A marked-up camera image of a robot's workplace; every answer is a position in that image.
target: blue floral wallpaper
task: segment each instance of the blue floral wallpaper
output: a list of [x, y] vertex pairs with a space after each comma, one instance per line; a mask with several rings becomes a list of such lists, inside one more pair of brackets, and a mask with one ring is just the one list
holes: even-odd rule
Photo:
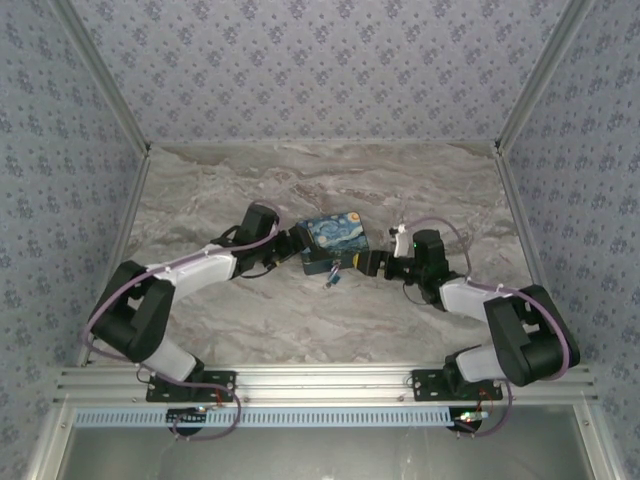
[[640, 478], [640, 4], [600, 0], [509, 153], [554, 297]]
[[138, 159], [44, 0], [0, 2], [0, 478], [21, 478], [55, 368], [106, 274]]
[[152, 142], [493, 139], [565, 0], [75, 0]]

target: connector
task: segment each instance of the connector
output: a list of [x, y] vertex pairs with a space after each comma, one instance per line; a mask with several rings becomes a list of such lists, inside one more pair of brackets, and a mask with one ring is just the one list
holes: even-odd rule
[[485, 418], [489, 418], [489, 413], [478, 411], [478, 412], [464, 412], [459, 417], [455, 417], [454, 420], [459, 420], [464, 423], [471, 423], [471, 422], [479, 422], [481, 420], [484, 420]]

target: marble surface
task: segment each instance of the marble surface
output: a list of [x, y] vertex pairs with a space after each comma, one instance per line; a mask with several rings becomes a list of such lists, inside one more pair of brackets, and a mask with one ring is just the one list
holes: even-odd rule
[[[385, 232], [401, 220], [446, 217], [463, 232], [475, 279], [530, 283], [494, 160], [482, 145], [154, 148], [127, 256], [146, 264], [190, 253], [239, 223], [260, 198], [281, 206], [287, 228], [357, 211], [372, 248], [389, 247]], [[454, 235], [430, 226], [442, 232], [452, 267], [464, 272]], [[306, 276], [297, 257], [267, 278], [211, 285], [177, 302], [170, 335], [209, 364], [441, 361], [490, 338], [483, 323], [412, 304], [400, 282], [347, 270], [324, 290], [326, 276]], [[421, 300], [417, 287], [407, 290]]]

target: wire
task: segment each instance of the wire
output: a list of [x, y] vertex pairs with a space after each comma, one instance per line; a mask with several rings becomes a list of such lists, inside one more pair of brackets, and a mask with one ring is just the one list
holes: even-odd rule
[[[560, 328], [560, 325], [558, 325], [558, 322], [556, 322], [555, 318], [553, 318], [553, 316], [549, 313], [549, 311], [542, 304], [540, 304], [539, 302], [531, 298], [529, 295], [522, 293], [520, 290], [503, 287], [502, 285], [499, 285], [497, 287], [492, 287], [489, 285], [484, 285], [482, 283], [476, 283], [472, 281], [471, 273], [473, 272], [473, 267], [471, 265], [471, 258], [469, 257], [469, 249], [465, 244], [464, 238], [462, 237], [458, 229], [455, 226], [453, 226], [453, 224], [448, 220], [441, 217], [434, 217], [434, 216], [427, 215], [406, 224], [405, 228], [408, 230], [422, 222], [431, 221], [431, 220], [442, 222], [445, 225], [447, 225], [457, 237], [458, 242], [460, 242], [465, 260], [467, 262], [467, 273], [465, 274], [465, 277], [468, 285], [475, 288], [479, 288], [481, 290], [489, 291], [489, 292], [502, 291], [507, 294], [515, 295], [517, 297], [522, 298], [526, 302], [528, 302], [533, 308], [535, 308], [540, 312], [540, 314], [544, 317], [544, 319], [551, 326], [551, 329], [554, 331], [554, 333], [558, 337], [558, 341], [560, 342], [560, 346], [562, 348], [562, 365], [560, 367], [560, 370], [558, 370], [554, 375], [550, 376], [546, 380], [557, 380], [558, 378], [562, 377], [565, 373], [567, 373], [567, 370], [569, 369], [569, 362], [570, 362], [569, 345], [567, 343], [566, 337], [564, 336], [564, 333], [562, 332], [562, 329]], [[502, 417], [502, 419], [493, 428], [487, 430], [486, 432], [476, 433], [468, 425], [464, 425], [461, 422], [455, 422], [455, 423], [461, 426], [462, 428], [465, 428], [466, 430], [471, 430], [471, 433], [476, 437], [486, 437], [500, 430], [505, 425], [505, 423], [507, 423], [507, 421], [509, 420], [509, 417], [511, 416], [511, 407], [513, 406], [513, 395], [511, 393], [511, 385], [509, 384], [509, 381], [506, 379], [504, 380], [504, 382], [507, 387], [507, 393], [508, 393], [507, 410], [505, 411], [505, 414]]]
[[246, 278], [247, 280], [253, 280], [254, 278], [260, 278], [260, 277], [264, 277], [267, 273], [271, 273], [272, 271], [274, 271], [276, 269], [276, 267], [273, 268], [267, 268], [264, 272], [262, 273], [258, 273], [256, 275], [240, 275], [240, 278]]
[[222, 235], [220, 235], [218, 238], [227, 238], [229, 235], [231, 235], [233, 232], [235, 232], [239, 228], [240, 228], [240, 225], [234, 225], [231, 228], [227, 228], [224, 232], [222, 232]]
[[544, 319], [547, 321], [547, 323], [549, 324], [553, 332], [556, 334], [556, 337], [558, 337], [558, 341], [560, 342], [560, 347], [562, 348], [562, 365], [560, 366], [560, 370], [558, 370], [555, 374], [551, 375], [545, 380], [557, 380], [558, 378], [562, 377], [565, 373], [567, 373], [567, 370], [569, 370], [569, 362], [571, 358], [571, 354], [569, 353], [569, 343], [567, 342], [567, 339], [564, 336], [564, 333], [562, 332], [562, 329], [560, 328], [560, 325], [558, 324], [556, 319], [553, 318], [553, 315], [551, 315], [549, 311], [546, 308], [544, 308], [544, 306], [541, 303], [537, 302], [526, 293], [522, 293], [520, 290], [516, 290], [515, 288], [503, 287], [502, 285], [498, 285], [497, 287], [492, 287], [491, 285], [484, 285], [482, 283], [474, 282], [469, 278], [467, 279], [467, 284], [487, 292], [502, 291], [504, 293], [515, 295], [516, 297], [522, 298], [525, 302], [528, 302], [533, 308], [538, 310], [540, 314], [544, 317]]
[[416, 302], [411, 297], [409, 297], [409, 294], [407, 293], [407, 284], [406, 283], [402, 284], [402, 291], [404, 292], [404, 296], [407, 297], [407, 300], [409, 300], [411, 303], [415, 303], [416, 305], [420, 305], [421, 307], [424, 307], [425, 305], [428, 305], [427, 302], [424, 302], [424, 303]]
[[275, 238], [275, 236], [278, 234], [278, 232], [280, 231], [280, 209], [278, 208], [277, 205], [274, 205], [273, 203], [266, 201], [266, 200], [259, 200], [256, 202], [253, 202], [253, 204], [255, 203], [262, 203], [264, 205], [267, 205], [269, 207], [271, 207], [277, 215], [278, 221], [276, 223], [275, 228], [271, 231], [271, 233], [269, 235], [267, 235], [266, 237], [264, 237], [261, 240], [258, 240], [254, 243], [250, 243], [248, 245], [240, 245], [240, 246], [236, 246], [236, 247], [221, 247], [221, 248], [214, 248], [211, 250], [200, 250], [198, 252], [192, 253], [191, 255], [187, 255], [186, 257], [183, 258], [179, 258], [177, 260], [174, 260], [173, 262], [169, 262], [166, 265], [160, 265], [159, 267], [156, 267], [152, 270], [147, 270], [146, 272], [144, 272], [141, 275], [138, 275], [137, 277], [133, 278], [132, 280], [129, 280], [127, 283], [125, 283], [124, 285], [122, 285], [120, 288], [118, 288], [109, 298], [107, 298], [107, 300], [100, 305], [94, 312], [93, 315], [91, 315], [91, 318], [89, 318], [89, 321], [87, 322], [87, 324], [85, 325], [84, 329], [82, 330], [82, 343], [92, 352], [97, 353], [99, 355], [102, 355], [104, 357], [108, 357], [108, 358], [112, 358], [114, 360], [121, 360], [124, 362], [128, 362], [129, 359], [123, 355], [116, 355], [113, 354], [111, 352], [107, 352], [106, 350], [102, 350], [96, 346], [94, 346], [91, 342], [91, 330], [93, 329], [93, 327], [95, 326], [95, 324], [98, 322], [98, 320], [100, 320], [100, 317], [102, 317], [102, 315], [104, 315], [104, 313], [107, 311], [107, 309], [109, 307], [111, 307], [111, 305], [113, 305], [116, 300], [118, 300], [125, 292], [127, 292], [130, 288], [138, 285], [139, 283], [141, 283], [142, 281], [146, 280], [147, 278], [150, 278], [158, 273], [162, 273], [164, 271], [166, 271], [167, 269], [174, 269], [174, 268], [178, 268], [182, 265], [185, 265], [187, 263], [193, 262], [195, 260], [199, 260], [203, 257], [207, 257], [213, 254], [221, 254], [223, 252], [241, 252], [244, 250], [250, 250], [252, 248], [255, 247], [259, 247], [261, 245], [264, 245], [265, 243], [269, 242], [270, 240], [272, 240], [273, 238]]
[[[280, 224], [281, 224], [281, 212], [280, 212], [280, 208], [278, 208], [277, 205], [273, 204], [272, 202], [269, 202], [267, 200], [258, 200], [258, 201], [254, 201], [252, 202], [253, 204], [263, 204], [266, 205], [270, 208], [272, 208], [276, 215], [277, 215], [277, 222], [275, 225], [275, 228], [272, 229], [272, 231], [269, 233], [269, 235], [267, 235], [266, 237], [264, 237], [261, 240], [258, 240], [254, 243], [251, 243], [249, 245], [241, 245], [241, 246], [237, 246], [237, 247], [226, 247], [226, 248], [214, 248], [212, 250], [200, 250], [196, 253], [193, 253], [191, 255], [187, 255], [186, 257], [183, 258], [179, 258], [177, 260], [174, 260], [173, 262], [170, 262], [166, 265], [161, 265], [157, 268], [151, 269], [146, 271], [145, 273], [138, 275], [137, 277], [133, 278], [132, 280], [128, 281], [127, 283], [125, 283], [124, 285], [122, 285], [120, 288], [118, 288], [109, 298], [107, 298], [107, 300], [100, 305], [91, 315], [91, 317], [89, 318], [89, 321], [87, 322], [87, 324], [85, 325], [84, 329], [82, 330], [82, 335], [81, 335], [81, 341], [82, 343], [92, 352], [97, 353], [99, 355], [102, 355], [104, 357], [108, 357], [108, 358], [112, 358], [114, 360], [120, 360], [120, 361], [125, 361], [128, 362], [129, 359], [126, 358], [123, 355], [115, 355], [111, 352], [107, 352], [105, 350], [102, 350], [96, 346], [93, 345], [91, 338], [92, 338], [92, 334], [91, 334], [91, 330], [93, 329], [93, 327], [95, 326], [95, 324], [98, 322], [98, 320], [100, 320], [100, 318], [102, 317], [102, 315], [104, 315], [104, 313], [107, 311], [107, 309], [109, 307], [111, 307], [111, 305], [113, 305], [125, 292], [127, 292], [130, 288], [135, 287], [136, 285], [138, 285], [139, 283], [143, 282], [144, 280], [146, 280], [147, 278], [150, 278], [158, 273], [164, 272], [167, 269], [172, 269], [172, 268], [178, 268], [182, 265], [185, 265], [189, 262], [195, 261], [195, 260], [199, 260], [203, 257], [207, 257], [211, 254], [220, 254], [223, 252], [240, 252], [243, 250], [249, 250], [251, 248], [255, 248], [255, 247], [259, 247], [261, 245], [264, 245], [265, 243], [269, 242], [270, 240], [272, 240], [273, 238], [275, 238], [276, 235], [278, 235], [278, 233], [280, 232]], [[148, 368], [146, 365], [144, 366], [145, 368], [147, 368], [151, 374], [155, 373], [159, 378], [162, 378], [163, 380], [173, 383], [174, 385], [177, 385], [179, 387], [188, 387], [188, 388], [212, 388], [215, 389], [216, 391], [223, 391], [228, 393], [229, 395], [231, 395], [232, 399], [234, 400], [234, 402], [236, 403], [236, 405], [238, 406], [238, 410], [236, 413], [236, 416], [233, 419], [233, 422], [231, 423], [231, 425], [229, 427], [227, 427], [225, 430], [223, 430], [220, 433], [214, 434], [214, 435], [205, 435], [205, 436], [198, 436], [195, 438], [191, 438], [191, 437], [184, 437], [183, 435], [178, 434], [177, 432], [177, 424], [178, 422], [174, 422], [174, 426], [172, 428], [173, 433], [176, 435], [177, 439], [181, 439], [181, 440], [189, 440], [189, 441], [205, 441], [205, 440], [215, 440], [218, 438], [222, 438], [228, 434], [230, 434], [233, 430], [235, 430], [236, 426], [238, 425], [238, 423], [240, 422], [240, 418], [241, 418], [241, 412], [242, 412], [242, 404], [240, 402], [240, 398], [238, 397], [238, 395], [236, 395], [236, 393], [233, 390], [228, 389], [227, 387], [223, 386], [223, 385], [218, 385], [215, 383], [192, 383], [192, 382], [183, 382], [183, 381], [179, 381], [176, 380], [175, 378], [171, 378], [168, 377], [166, 375], [162, 375], [159, 372], [154, 372], [152, 369]]]
[[553, 332], [556, 334], [556, 336], [558, 337], [558, 341], [560, 342], [560, 347], [562, 348], [562, 365], [560, 366], [560, 370], [558, 370], [554, 375], [550, 376], [549, 378], [547, 378], [546, 380], [557, 380], [558, 378], [562, 377], [565, 373], [567, 373], [567, 370], [569, 369], [569, 363], [570, 363], [570, 357], [571, 354], [569, 353], [569, 344], [567, 342], [566, 337], [564, 336], [564, 333], [562, 332], [562, 329], [560, 328], [560, 325], [558, 325], [558, 322], [555, 320], [555, 318], [553, 318], [553, 315], [551, 315], [549, 313], [549, 311], [539, 302], [537, 302], [536, 300], [534, 300], [533, 298], [531, 298], [529, 295], [522, 293], [520, 290], [516, 290], [514, 288], [508, 288], [508, 287], [503, 287], [502, 285], [498, 285], [496, 287], [491, 286], [491, 285], [485, 285], [482, 283], [477, 283], [471, 280], [471, 273], [473, 271], [473, 268], [471, 266], [471, 258], [469, 257], [469, 249], [467, 248], [467, 245], [464, 242], [464, 238], [462, 237], [462, 235], [460, 234], [460, 232], [458, 231], [458, 229], [456, 227], [453, 226], [453, 224], [451, 222], [449, 222], [448, 220], [441, 218], [441, 217], [434, 217], [434, 216], [424, 216], [424, 217], [420, 217], [419, 219], [410, 222], [408, 224], [405, 225], [405, 228], [408, 230], [410, 228], [415, 227], [416, 225], [426, 222], [426, 221], [430, 221], [430, 220], [434, 220], [434, 221], [438, 221], [438, 222], [442, 222], [445, 225], [447, 225], [451, 231], [455, 234], [455, 236], [458, 238], [458, 242], [460, 242], [460, 245], [462, 246], [462, 251], [464, 253], [464, 257], [467, 261], [467, 273], [465, 274], [466, 277], [466, 282], [468, 285], [475, 287], [475, 288], [479, 288], [480, 290], [485, 290], [487, 292], [497, 292], [497, 291], [502, 291], [504, 293], [510, 294], [510, 295], [515, 295], [516, 297], [520, 297], [522, 298], [524, 301], [528, 302], [533, 308], [535, 308], [536, 310], [538, 310], [540, 312], [540, 314], [544, 317], [544, 319], [547, 321], [547, 323], [551, 326], [551, 329], [553, 330]]
[[145, 385], [151, 385], [151, 382], [147, 382], [144, 381], [140, 378], [140, 371], [145, 368], [144, 365], [140, 365], [140, 368], [138, 368], [138, 370], [136, 371], [136, 379], [140, 382], [140, 383], [144, 383]]
[[279, 267], [282, 262], [286, 262], [287, 260], [289, 260], [294, 255], [295, 254], [292, 253], [291, 255], [288, 255], [288, 256], [284, 257], [282, 260], [278, 260], [276, 262], [273, 262], [270, 265], [270, 268], [267, 267], [267, 269], [264, 272], [260, 272], [260, 273], [258, 273], [256, 275], [240, 275], [240, 278], [246, 278], [247, 280], [253, 280], [254, 278], [264, 277], [267, 273], [272, 272], [273, 270], [276, 269], [276, 267]]
[[174, 385], [177, 385], [179, 387], [188, 387], [188, 388], [212, 388], [215, 389], [216, 392], [225, 392], [229, 395], [231, 395], [231, 398], [233, 399], [233, 401], [236, 403], [236, 405], [238, 406], [238, 410], [236, 411], [235, 416], [233, 417], [233, 422], [231, 422], [231, 425], [229, 425], [227, 428], [225, 428], [222, 432], [219, 433], [213, 433], [211, 435], [198, 435], [197, 437], [185, 437], [184, 435], [181, 435], [180, 433], [178, 433], [178, 423], [180, 423], [180, 420], [182, 420], [186, 415], [188, 415], [188, 413], [182, 413], [180, 415], [178, 415], [175, 420], [173, 421], [173, 424], [171, 425], [171, 431], [173, 432], [173, 434], [176, 437], [176, 440], [185, 440], [187, 442], [206, 442], [209, 440], [217, 440], [219, 438], [222, 437], [226, 437], [227, 435], [229, 435], [231, 432], [233, 432], [236, 427], [238, 426], [238, 424], [240, 423], [240, 419], [242, 418], [242, 402], [240, 401], [240, 398], [238, 397], [238, 395], [236, 394], [236, 392], [234, 392], [233, 390], [223, 386], [223, 385], [218, 385], [216, 383], [195, 383], [195, 382], [180, 382], [178, 380], [175, 380], [171, 377], [167, 377], [166, 375], [162, 375], [161, 373], [156, 373], [156, 375], [167, 381], [167, 382], [171, 382]]
[[[489, 415], [491, 415], [493, 413], [493, 398], [491, 398], [491, 395], [489, 395], [489, 392], [487, 392], [484, 388], [479, 388], [478, 393], [480, 393], [481, 396], [483, 395], [487, 397], [491, 402], [491, 405], [489, 407]], [[478, 402], [478, 408], [476, 408], [476, 412], [480, 411], [481, 406], [482, 406], [482, 399]]]
[[469, 425], [464, 424], [463, 422], [460, 422], [457, 420], [454, 421], [454, 423], [457, 426], [459, 426], [460, 428], [464, 428], [469, 432], [464, 435], [471, 436], [471, 437], [478, 437], [478, 438], [488, 437], [489, 435], [493, 435], [494, 433], [497, 433], [499, 430], [501, 430], [502, 427], [504, 427], [506, 423], [509, 421], [509, 418], [511, 418], [512, 407], [513, 407], [513, 392], [511, 391], [511, 384], [509, 383], [509, 381], [506, 379], [503, 381], [504, 381], [505, 387], [507, 387], [507, 409], [505, 410], [504, 415], [502, 416], [500, 421], [496, 423], [493, 427], [491, 427], [489, 430], [486, 430], [484, 432], [478, 432], [477, 430], [470, 427]]

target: starry night box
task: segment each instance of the starry night box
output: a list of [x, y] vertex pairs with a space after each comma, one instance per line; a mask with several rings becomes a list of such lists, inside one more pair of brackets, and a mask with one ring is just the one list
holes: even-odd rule
[[353, 257], [369, 249], [356, 212], [327, 215], [298, 222], [304, 232], [306, 248], [301, 252], [304, 273], [329, 272], [340, 263], [340, 269], [353, 267]]

